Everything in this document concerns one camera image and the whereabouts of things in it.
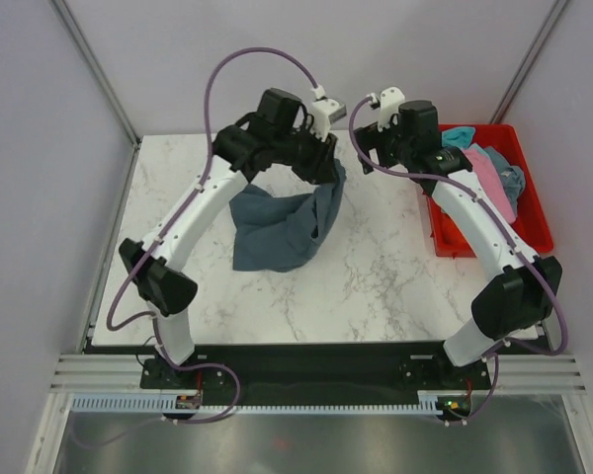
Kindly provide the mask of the aluminium front rail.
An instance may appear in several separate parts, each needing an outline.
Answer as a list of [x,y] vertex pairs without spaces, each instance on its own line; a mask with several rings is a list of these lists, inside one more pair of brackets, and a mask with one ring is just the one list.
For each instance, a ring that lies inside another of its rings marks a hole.
[[[131,355],[61,355],[50,380],[56,393],[136,393],[142,369]],[[572,355],[501,355],[497,395],[584,395]]]

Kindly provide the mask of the dark blue-grey t shirt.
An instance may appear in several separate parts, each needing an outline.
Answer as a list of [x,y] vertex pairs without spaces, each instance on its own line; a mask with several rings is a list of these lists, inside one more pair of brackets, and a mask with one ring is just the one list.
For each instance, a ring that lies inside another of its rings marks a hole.
[[274,197],[249,185],[230,201],[234,271],[287,273],[313,259],[341,207],[347,175],[339,160],[333,164],[336,181],[309,194]]

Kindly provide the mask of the aluminium frame post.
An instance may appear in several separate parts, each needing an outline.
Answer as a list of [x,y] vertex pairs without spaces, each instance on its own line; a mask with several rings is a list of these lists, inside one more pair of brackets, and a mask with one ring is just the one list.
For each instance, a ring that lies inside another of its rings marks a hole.
[[551,3],[534,38],[530,42],[507,88],[501,96],[489,120],[490,124],[499,124],[505,120],[571,4],[571,0],[554,0]]
[[141,138],[132,125],[127,112],[122,105],[118,94],[116,93],[112,83],[105,73],[98,57],[88,41],[83,29],[71,10],[67,1],[64,0],[49,0],[49,5],[53,9],[60,23],[65,28],[71,42],[75,46],[77,52],[83,59],[86,68],[95,81],[100,93],[117,121],[120,128],[123,130],[126,138],[133,147],[138,147],[141,143]]

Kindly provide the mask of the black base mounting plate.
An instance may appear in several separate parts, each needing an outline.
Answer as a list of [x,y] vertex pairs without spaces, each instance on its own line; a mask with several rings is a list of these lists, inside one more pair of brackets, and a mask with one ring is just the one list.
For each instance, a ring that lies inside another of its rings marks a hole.
[[153,348],[92,355],[133,356],[142,369],[140,394],[207,396],[228,408],[240,403],[413,403],[420,392],[469,403],[473,393],[495,391],[501,355],[538,356],[521,348],[501,349],[495,361],[454,367],[438,342],[208,345],[176,369]]

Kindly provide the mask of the grey-blue t shirt in bin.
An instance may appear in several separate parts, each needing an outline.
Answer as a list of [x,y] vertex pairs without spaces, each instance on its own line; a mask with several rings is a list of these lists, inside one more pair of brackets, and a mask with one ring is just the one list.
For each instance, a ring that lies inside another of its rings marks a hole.
[[523,170],[519,166],[510,164],[507,159],[492,146],[485,147],[484,151],[488,155],[499,176],[508,201],[514,212],[517,212],[518,199],[526,188],[526,178]]

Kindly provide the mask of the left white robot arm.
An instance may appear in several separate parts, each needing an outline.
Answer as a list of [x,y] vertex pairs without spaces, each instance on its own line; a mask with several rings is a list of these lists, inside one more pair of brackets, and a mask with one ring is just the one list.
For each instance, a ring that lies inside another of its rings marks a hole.
[[289,167],[311,185],[335,183],[331,134],[347,114],[337,99],[318,96],[310,105],[277,88],[266,90],[257,109],[212,138],[207,171],[201,173],[165,217],[141,240],[126,238],[119,253],[128,278],[155,322],[159,353],[168,359],[163,377],[186,388],[197,377],[188,308],[197,284],[183,273],[191,253],[229,202],[273,165]]

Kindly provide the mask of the teal t shirt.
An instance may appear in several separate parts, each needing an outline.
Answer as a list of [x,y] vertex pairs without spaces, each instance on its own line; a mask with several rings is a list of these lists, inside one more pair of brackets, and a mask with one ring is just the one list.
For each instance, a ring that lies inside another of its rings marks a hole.
[[443,147],[467,149],[473,144],[476,129],[473,126],[455,126],[441,133]]

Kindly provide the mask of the right aluminium frame post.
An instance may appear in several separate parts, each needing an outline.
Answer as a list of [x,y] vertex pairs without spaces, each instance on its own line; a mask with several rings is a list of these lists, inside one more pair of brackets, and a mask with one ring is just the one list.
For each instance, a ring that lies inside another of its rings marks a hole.
[[490,124],[499,124],[505,120],[571,4],[571,0],[554,0],[551,3],[534,38],[530,42],[507,88],[501,96],[489,120]]

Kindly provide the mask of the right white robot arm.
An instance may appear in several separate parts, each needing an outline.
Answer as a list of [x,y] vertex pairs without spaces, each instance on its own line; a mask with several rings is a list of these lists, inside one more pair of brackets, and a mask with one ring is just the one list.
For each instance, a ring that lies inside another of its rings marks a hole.
[[464,152],[442,142],[436,108],[429,101],[369,96],[360,103],[380,111],[378,121],[349,126],[350,140],[365,173],[374,170],[407,178],[454,221],[485,272],[487,284],[471,303],[471,318],[443,343],[444,357],[433,363],[442,387],[458,387],[468,365],[506,344],[538,353],[540,348],[515,338],[551,314],[560,329],[557,356],[568,343],[568,330],[557,291],[562,267],[555,257],[541,257],[500,214]]

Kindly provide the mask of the pink t shirt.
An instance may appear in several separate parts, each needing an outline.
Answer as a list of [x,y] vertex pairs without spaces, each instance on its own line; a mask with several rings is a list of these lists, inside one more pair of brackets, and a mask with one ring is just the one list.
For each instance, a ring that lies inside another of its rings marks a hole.
[[515,222],[516,214],[489,155],[476,144],[464,149],[464,155],[472,164],[484,192],[496,209],[508,223]]

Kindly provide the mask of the left aluminium frame post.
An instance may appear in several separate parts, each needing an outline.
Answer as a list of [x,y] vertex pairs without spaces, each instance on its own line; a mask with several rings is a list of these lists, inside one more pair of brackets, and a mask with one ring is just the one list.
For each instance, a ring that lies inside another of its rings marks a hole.
[[83,59],[86,68],[95,81],[100,93],[117,121],[120,128],[123,130],[126,138],[133,147],[138,147],[141,143],[141,138],[132,125],[127,112],[122,105],[118,94],[116,93],[112,83],[105,73],[98,57],[88,41],[83,29],[71,10],[67,1],[64,0],[49,0],[49,5],[53,9],[60,23],[65,28],[71,42],[75,46],[77,52]]

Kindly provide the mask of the red plastic bin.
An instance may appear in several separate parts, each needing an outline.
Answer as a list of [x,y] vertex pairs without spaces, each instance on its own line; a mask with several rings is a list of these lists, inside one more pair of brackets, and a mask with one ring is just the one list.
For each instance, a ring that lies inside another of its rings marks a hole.
[[[517,204],[517,219],[512,227],[539,254],[553,250],[553,240],[532,179],[527,160],[515,129],[509,124],[472,124],[474,143],[492,146],[510,165],[520,167],[525,175],[525,189]],[[473,258],[474,253],[453,220],[429,197],[430,237],[437,257]]]

